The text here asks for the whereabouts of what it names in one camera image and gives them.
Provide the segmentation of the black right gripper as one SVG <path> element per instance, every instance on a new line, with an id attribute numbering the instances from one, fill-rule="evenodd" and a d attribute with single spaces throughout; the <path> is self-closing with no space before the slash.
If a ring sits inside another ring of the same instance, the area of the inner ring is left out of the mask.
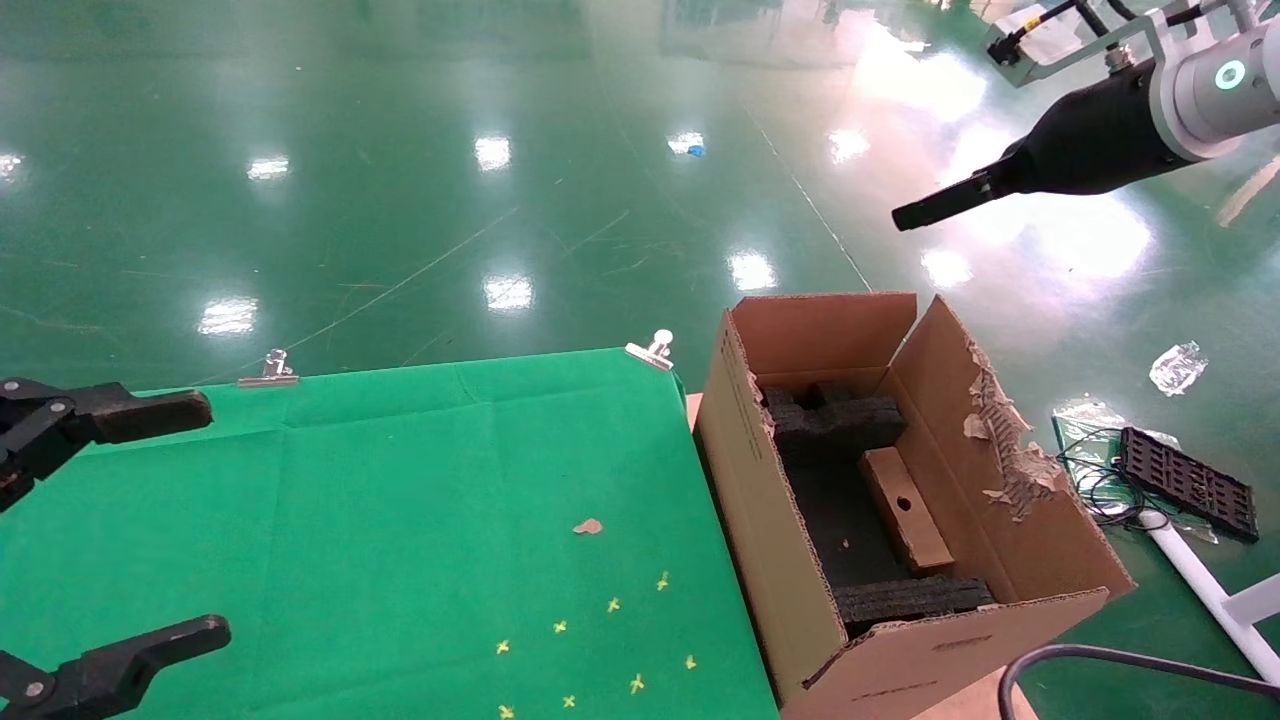
<path id="1" fill-rule="evenodd" d="M 1153 76 L 1147 60 L 1064 95 L 996 163 L 895 208 L 895 227 L 933 225 L 1011 193 L 1107 193 L 1190 165 L 1156 128 Z"/>

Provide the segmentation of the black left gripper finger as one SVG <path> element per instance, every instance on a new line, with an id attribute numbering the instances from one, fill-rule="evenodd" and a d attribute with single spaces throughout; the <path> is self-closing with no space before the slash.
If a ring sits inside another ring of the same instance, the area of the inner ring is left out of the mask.
<path id="1" fill-rule="evenodd" d="M 163 670 L 230 643 L 228 620 L 205 615 L 82 653 L 45 671 L 1 652 L 3 719 L 110 719 L 136 710 Z"/>
<path id="2" fill-rule="evenodd" d="M 74 389 L 26 378 L 1 387 L 1 511 L 90 445 L 124 445 L 212 424 L 200 391 L 140 397 L 120 383 Z"/>

